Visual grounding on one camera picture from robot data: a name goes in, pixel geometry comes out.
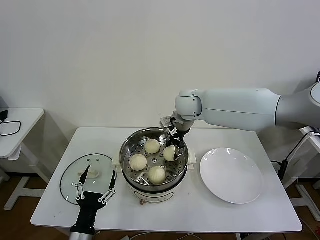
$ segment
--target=glass lid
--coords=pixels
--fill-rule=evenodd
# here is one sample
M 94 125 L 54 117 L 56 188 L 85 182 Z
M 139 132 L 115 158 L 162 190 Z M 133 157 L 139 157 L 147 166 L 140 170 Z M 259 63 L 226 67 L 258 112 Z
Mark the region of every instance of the glass lid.
M 112 165 L 112 159 L 98 153 L 85 155 L 73 162 L 61 178 L 60 192 L 69 203 L 78 205 L 75 184 L 79 183 L 81 175 L 88 166 L 91 167 L 83 185 L 83 191 L 105 194 L 109 190 L 113 173 L 116 170 L 115 166 Z

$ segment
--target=stainless steel steamer pot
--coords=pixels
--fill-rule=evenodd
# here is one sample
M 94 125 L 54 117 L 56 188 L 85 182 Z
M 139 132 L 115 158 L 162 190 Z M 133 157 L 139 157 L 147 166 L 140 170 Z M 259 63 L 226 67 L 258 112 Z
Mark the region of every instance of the stainless steel steamer pot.
M 151 127 L 133 133 L 122 144 L 119 153 L 120 165 L 126 181 L 135 189 L 144 193 L 164 193 L 176 187 L 187 173 L 189 151 L 185 145 L 182 155 L 175 161 L 166 161 L 163 155 L 167 147 L 168 133 L 162 128 Z M 160 143 L 160 151 L 149 154 L 145 151 L 145 143 L 149 139 L 156 139 Z M 130 167 L 130 159 L 135 154 L 144 155 L 147 159 L 147 166 L 141 171 L 134 171 Z M 152 184 L 149 181 L 149 170 L 154 166 L 160 166 L 166 170 L 166 179 L 162 184 Z

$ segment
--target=wooden floor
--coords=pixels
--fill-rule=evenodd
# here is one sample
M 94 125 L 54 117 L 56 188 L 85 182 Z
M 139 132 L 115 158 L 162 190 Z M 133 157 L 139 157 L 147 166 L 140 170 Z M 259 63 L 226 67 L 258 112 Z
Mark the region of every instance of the wooden floor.
M 31 216 L 37 207 L 39 198 L 20 197 L 11 211 L 5 211 L 4 206 L 11 193 L 19 183 L 20 177 L 12 177 L 10 181 L 0 185 L 0 240 L 67 240 L 68 237 L 54 228 L 37 227 L 30 223 Z M 315 191 L 310 183 L 302 183 L 314 202 L 320 208 L 320 195 Z M 45 189 L 46 183 L 39 177 L 32 177 L 26 186 L 27 188 Z M 292 185 L 287 190 L 291 198 L 300 197 L 298 191 Z M 314 220 L 307 207 L 297 207 L 297 214 L 305 220 L 315 231 L 320 227 L 320 222 Z M 96 240 L 121 240 L 128 235 L 132 237 L 139 232 L 104 231 L 96 235 Z M 183 233 L 151 233 L 136 237 L 135 240 L 177 240 L 183 237 Z M 197 234 L 203 240 L 235 240 L 234 234 Z M 316 240 L 313 233 L 303 226 L 302 232 L 286 233 L 287 240 Z M 187 236 L 184 240 L 196 240 L 193 236 Z M 282 234 L 275 234 L 271 240 L 285 240 Z

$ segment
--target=white plate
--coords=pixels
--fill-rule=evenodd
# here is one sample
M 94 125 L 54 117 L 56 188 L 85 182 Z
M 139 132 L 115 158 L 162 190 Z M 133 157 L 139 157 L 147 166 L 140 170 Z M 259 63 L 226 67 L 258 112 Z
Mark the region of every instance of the white plate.
M 207 152 L 200 163 L 200 174 L 214 195 L 232 204 L 247 204 L 256 200 L 264 184 L 256 163 L 231 148 L 216 148 Z

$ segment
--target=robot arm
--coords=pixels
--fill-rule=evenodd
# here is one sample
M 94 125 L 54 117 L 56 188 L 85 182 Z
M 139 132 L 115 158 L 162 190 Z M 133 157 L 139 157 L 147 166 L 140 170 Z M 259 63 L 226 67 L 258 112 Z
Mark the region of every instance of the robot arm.
M 170 134 L 175 131 L 176 137 L 180 133 L 184 136 L 195 120 L 246 131 L 276 126 L 319 128 L 320 83 L 287 96 L 265 88 L 181 91 L 175 108 L 172 116 L 160 120 L 160 125 L 173 129 Z

